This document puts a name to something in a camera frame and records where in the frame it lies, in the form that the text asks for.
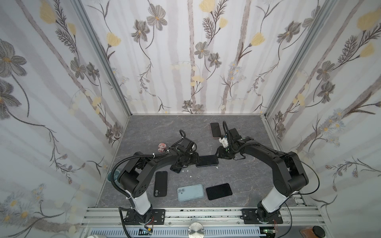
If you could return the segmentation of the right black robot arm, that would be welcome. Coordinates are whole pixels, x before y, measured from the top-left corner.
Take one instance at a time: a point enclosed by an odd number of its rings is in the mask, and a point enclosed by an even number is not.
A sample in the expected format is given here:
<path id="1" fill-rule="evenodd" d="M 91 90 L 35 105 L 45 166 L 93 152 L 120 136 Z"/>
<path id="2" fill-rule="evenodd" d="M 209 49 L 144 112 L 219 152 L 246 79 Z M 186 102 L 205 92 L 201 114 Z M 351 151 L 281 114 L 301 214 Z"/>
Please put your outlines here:
<path id="1" fill-rule="evenodd" d="M 220 159 L 237 160 L 236 154 L 242 159 L 247 155 L 254 157 L 272 169 L 273 188 L 262 199 L 247 221 L 257 224 L 282 223 L 280 208 L 293 195 L 309 184 L 308 175 L 302 162 L 294 152 L 282 152 L 269 148 L 251 137 L 241 137 L 238 131 L 229 129 L 223 122 L 224 135 L 220 136 L 216 155 Z"/>

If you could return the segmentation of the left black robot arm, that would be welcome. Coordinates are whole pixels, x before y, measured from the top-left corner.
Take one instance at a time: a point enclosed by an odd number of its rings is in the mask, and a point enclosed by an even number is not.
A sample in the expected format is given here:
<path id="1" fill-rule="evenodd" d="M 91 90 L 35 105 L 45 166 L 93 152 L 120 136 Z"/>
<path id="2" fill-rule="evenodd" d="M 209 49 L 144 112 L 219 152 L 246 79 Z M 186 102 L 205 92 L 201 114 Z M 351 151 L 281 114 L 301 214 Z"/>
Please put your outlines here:
<path id="1" fill-rule="evenodd" d="M 124 233 L 127 238 L 131 235 L 127 231 L 128 219 L 132 222 L 147 225 L 153 222 L 153 208 L 147 196 L 147 189 L 154 173 L 165 166 L 170 165 L 170 170 L 180 173 L 182 169 L 199 162 L 197 144 L 186 137 L 183 130 L 179 130 L 181 139 L 169 146 L 162 153 L 143 154 L 136 152 L 133 156 L 119 161 L 111 170 L 111 178 L 122 164 L 116 181 L 112 180 L 112 186 L 130 202 L 131 208 L 119 207 L 119 214 Z"/>

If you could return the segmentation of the light blue phone case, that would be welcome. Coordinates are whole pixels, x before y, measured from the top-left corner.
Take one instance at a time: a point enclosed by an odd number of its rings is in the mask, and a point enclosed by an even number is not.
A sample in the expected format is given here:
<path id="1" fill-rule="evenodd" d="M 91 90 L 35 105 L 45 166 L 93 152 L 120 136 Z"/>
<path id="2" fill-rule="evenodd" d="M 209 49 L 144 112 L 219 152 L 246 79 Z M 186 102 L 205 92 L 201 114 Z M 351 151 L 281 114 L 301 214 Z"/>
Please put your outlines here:
<path id="1" fill-rule="evenodd" d="M 203 185 L 195 184 L 179 187 L 177 189 L 177 195 L 180 202 L 202 198 L 204 197 Z"/>

